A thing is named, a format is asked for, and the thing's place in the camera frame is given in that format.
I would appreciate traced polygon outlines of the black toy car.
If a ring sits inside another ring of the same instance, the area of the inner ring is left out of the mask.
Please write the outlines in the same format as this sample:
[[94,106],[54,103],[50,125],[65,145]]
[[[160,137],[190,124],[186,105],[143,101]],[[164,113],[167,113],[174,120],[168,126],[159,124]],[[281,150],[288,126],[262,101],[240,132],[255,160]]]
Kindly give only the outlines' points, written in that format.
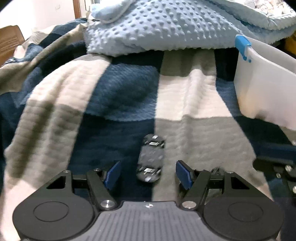
[[161,177],[164,158],[165,139],[156,134],[146,135],[137,162],[137,178],[147,183],[158,181]]

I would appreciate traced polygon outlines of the translucent plastic storage bin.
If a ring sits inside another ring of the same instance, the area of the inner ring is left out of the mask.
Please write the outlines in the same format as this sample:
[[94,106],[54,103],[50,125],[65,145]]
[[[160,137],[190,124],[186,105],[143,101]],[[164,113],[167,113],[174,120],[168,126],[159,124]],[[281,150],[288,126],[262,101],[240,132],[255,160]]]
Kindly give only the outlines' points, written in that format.
[[295,130],[295,58],[244,35],[234,77],[240,112],[248,118]]

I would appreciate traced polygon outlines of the blue white checkered blanket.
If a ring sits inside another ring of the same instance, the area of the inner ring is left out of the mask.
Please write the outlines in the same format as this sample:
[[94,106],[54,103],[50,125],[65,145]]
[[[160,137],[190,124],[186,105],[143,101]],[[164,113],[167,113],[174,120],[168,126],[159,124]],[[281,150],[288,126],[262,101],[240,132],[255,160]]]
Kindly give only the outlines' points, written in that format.
[[[122,164],[117,200],[175,200],[175,163],[221,167],[285,211],[280,240],[295,240],[295,205],[276,174],[253,169],[257,142],[289,144],[295,132],[244,117],[233,78],[238,51],[184,49],[119,57],[88,54],[86,20],[37,32],[1,66],[1,240],[19,240],[15,207],[63,170]],[[165,139],[161,177],[140,181],[143,139]]]

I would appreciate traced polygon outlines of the yellow garment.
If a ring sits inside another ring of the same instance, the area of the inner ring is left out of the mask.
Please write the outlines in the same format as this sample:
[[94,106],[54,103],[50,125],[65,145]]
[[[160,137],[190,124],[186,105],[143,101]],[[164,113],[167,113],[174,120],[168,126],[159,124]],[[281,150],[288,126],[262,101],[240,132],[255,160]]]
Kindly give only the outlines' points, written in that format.
[[285,40],[285,49],[296,55],[296,36],[293,34]]

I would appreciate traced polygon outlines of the light blue dotted blanket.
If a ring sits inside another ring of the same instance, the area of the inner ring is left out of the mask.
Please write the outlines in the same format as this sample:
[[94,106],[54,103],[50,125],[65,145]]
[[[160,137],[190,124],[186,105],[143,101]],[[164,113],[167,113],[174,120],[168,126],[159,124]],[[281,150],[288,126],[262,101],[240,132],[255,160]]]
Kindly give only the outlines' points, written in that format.
[[88,53],[120,56],[149,50],[234,47],[237,35],[267,44],[295,31],[284,1],[101,1],[92,4]]

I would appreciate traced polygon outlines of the wooden headboard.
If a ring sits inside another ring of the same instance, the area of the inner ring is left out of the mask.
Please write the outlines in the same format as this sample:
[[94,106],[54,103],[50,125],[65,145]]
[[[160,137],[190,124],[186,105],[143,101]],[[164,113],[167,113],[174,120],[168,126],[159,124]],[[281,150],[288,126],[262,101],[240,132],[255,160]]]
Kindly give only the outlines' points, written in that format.
[[6,26],[0,29],[0,65],[11,58],[18,45],[25,41],[20,28],[15,26]]

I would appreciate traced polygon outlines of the wooden window frame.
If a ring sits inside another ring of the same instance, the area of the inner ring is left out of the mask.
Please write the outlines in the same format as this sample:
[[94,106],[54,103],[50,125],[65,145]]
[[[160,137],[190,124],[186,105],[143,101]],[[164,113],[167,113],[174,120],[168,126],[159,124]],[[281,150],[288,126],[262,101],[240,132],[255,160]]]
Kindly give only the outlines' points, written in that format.
[[81,8],[80,8],[80,1],[79,0],[73,0],[73,8],[74,8],[74,15],[75,18],[81,18]]

